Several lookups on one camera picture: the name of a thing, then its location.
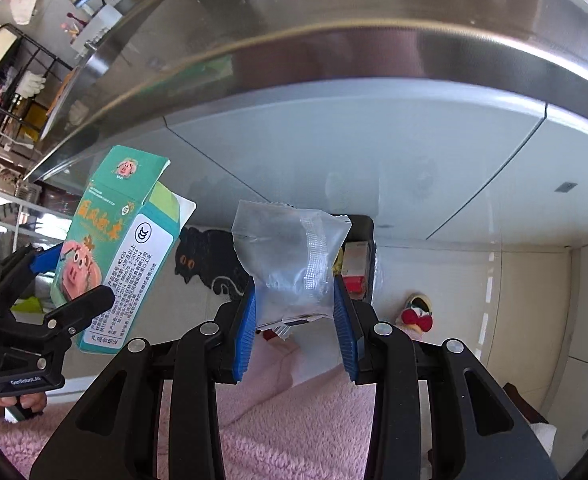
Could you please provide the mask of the green pig carton box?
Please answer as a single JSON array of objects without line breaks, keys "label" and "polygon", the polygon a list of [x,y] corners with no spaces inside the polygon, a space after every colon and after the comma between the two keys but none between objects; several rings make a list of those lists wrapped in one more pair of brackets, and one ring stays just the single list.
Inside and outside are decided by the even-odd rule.
[{"label": "green pig carton box", "polygon": [[89,179],[62,245],[51,287],[62,306],[99,285],[114,292],[111,309],[93,318],[80,350],[115,354],[196,204],[160,182],[164,156],[117,145]]}]

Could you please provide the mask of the frosted plastic wrapper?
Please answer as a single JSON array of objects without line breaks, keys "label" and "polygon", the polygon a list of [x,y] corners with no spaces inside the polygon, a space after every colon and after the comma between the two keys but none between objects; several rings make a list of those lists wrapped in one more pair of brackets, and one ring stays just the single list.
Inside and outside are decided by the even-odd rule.
[{"label": "frosted plastic wrapper", "polygon": [[333,265],[350,229],[323,210],[239,202],[233,245],[254,281],[259,330],[333,315]]}]

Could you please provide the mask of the black trash bin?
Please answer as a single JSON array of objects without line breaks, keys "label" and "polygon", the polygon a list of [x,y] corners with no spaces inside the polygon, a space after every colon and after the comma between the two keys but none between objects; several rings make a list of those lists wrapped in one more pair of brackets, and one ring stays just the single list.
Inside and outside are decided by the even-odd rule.
[{"label": "black trash bin", "polygon": [[339,249],[334,273],[343,279],[351,299],[371,304],[376,272],[374,221],[362,214],[349,214],[348,218],[351,228]]}]

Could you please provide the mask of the right red bow slipper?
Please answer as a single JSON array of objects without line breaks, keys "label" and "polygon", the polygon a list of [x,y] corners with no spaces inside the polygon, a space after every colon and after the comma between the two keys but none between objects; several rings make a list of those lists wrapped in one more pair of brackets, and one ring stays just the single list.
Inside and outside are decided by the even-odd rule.
[{"label": "right red bow slipper", "polygon": [[423,294],[413,294],[398,314],[395,325],[410,337],[421,339],[434,326],[431,300]]}]

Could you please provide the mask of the black cat floor mat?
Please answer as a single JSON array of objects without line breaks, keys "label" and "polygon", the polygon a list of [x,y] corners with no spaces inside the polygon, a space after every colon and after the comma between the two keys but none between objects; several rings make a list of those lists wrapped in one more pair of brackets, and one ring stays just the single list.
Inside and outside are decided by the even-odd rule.
[{"label": "black cat floor mat", "polygon": [[233,236],[222,230],[200,231],[194,226],[183,226],[175,251],[175,275],[185,284],[198,276],[217,296],[228,295],[239,299],[249,280],[237,258]]}]

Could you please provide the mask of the white glove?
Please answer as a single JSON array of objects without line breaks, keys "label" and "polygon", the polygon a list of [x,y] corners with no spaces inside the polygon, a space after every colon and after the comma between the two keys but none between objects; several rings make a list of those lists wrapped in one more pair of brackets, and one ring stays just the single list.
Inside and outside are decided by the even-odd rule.
[{"label": "white glove", "polygon": [[15,92],[23,99],[29,99],[44,90],[47,78],[39,74],[35,74],[30,70],[21,76],[21,80],[18,82]]}]

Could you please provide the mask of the black side shelf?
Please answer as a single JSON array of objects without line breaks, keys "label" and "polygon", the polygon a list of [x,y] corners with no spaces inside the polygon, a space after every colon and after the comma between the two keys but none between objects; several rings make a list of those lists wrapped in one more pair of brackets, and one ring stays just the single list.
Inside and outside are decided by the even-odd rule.
[{"label": "black side shelf", "polygon": [[[30,70],[47,78],[38,96],[21,98],[21,76]],[[38,155],[37,146],[55,102],[73,67],[16,26],[0,24],[0,156],[25,166]]]}]

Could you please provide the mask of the white cup holder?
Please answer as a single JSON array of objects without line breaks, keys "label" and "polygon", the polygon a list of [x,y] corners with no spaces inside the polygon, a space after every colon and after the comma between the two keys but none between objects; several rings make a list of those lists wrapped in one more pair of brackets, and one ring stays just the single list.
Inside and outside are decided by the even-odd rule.
[{"label": "white cup holder", "polygon": [[123,17],[114,6],[105,4],[102,8],[94,14],[91,23],[98,26],[98,29],[111,29],[114,27]]}]

